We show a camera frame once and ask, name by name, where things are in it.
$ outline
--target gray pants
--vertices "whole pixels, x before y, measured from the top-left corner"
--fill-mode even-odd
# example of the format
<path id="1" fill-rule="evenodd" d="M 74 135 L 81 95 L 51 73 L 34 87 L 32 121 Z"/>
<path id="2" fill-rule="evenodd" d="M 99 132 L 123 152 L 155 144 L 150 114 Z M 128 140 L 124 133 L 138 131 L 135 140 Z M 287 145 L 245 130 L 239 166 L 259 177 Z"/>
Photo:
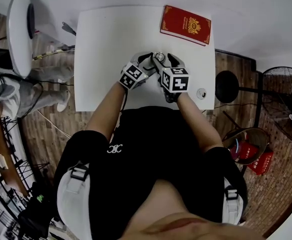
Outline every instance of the gray pants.
<path id="1" fill-rule="evenodd" d="M 28 78 L 57 82 L 58 79 L 67 81 L 72 78 L 73 75 L 73 69 L 68 66 L 48 66 L 33 68 Z M 33 106 L 34 107 L 30 111 L 31 113 L 46 106 L 62 103 L 68 96 L 66 90 L 44 90 L 41 94 L 41 88 L 37 88 L 32 83 L 26 81 L 20 82 L 19 92 L 20 106 L 17 113 L 18 118 L 24 116 Z"/>

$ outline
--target black fan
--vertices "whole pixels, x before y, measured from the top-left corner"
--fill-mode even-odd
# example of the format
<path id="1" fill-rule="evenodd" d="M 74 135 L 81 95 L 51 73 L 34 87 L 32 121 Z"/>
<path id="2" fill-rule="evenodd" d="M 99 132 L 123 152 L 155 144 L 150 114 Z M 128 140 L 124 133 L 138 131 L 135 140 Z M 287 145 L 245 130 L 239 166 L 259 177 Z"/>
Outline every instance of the black fan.
<path id="1" fill-rule="evenodd" d="M 292 141 L 292 67 L 263 73 L 262 103 L 276 126 Z"/>
<path id="2" fill-rule="evenodd" d="M 222 71 L 216 77 L 216 97 L 222 103 L 235 100 L 239 91 L 262 93 L 262 105 L 276 126 L 292 140 L 292 67 L 273 67 L 263 73 L 262 90 L 240 87 L 237 77 Z"/>

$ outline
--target shirt logo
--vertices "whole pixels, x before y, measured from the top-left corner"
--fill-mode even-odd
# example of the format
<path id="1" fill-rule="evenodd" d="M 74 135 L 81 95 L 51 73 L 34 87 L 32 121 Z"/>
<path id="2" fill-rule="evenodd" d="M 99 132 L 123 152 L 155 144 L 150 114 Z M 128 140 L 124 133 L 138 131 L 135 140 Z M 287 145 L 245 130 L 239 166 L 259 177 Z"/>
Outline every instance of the shirt logo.
<path id="1" fill-rule="evenodd" d="M 107 153 L 120 153 L 122 149 L 118 150 L 122 147 L 122 144 L 120 145 L 111 145 L 109 146 L 109 150 L 107 150 Z"/>

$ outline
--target black buckle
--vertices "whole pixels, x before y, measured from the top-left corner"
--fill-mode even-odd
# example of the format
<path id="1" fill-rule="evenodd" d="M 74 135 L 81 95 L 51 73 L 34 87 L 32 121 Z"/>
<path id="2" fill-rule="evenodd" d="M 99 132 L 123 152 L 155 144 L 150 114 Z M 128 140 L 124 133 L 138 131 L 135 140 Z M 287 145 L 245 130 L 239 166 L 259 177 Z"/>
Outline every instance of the black buckle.
<path id="1" fill-rule="evenodd" d="M 236 193 L 236 196 L 235 197 L 229 197 L 229 193 L 228 193 L 229 190 L 236 190 L 236 192 L 232 193 L 232 194 Z M 225 195 L 226 195 L 226 200 L 227 201 L 229 201 L 229 200 L 237 200 L 238 199 L 237 189 L 233 188 L 232 186 L 228 186 L 227 188 L 225 188 Z"/>
<path id="2" fill-rule="evenodd" d="M 75 172 L 80 172 L 83 174 L 83 176 L 75 175 Z M 88 173 L 88 167 L 86 167 L 84 164 L 78 164 L 72 168 L 70 177 L 84 182 L 88 176 Z"/>

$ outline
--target book cover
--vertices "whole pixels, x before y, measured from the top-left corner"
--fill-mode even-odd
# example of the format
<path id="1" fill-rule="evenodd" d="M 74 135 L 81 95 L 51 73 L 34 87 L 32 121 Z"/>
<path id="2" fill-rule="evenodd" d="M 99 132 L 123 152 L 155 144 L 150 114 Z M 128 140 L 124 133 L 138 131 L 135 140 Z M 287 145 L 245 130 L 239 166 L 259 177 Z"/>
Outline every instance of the book cover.
<path id="1" fill-rule="evenodd" d="M 169 5 L 165 6 L 160 32 L 200 45 L 208 45 L 211 20 Z"/>

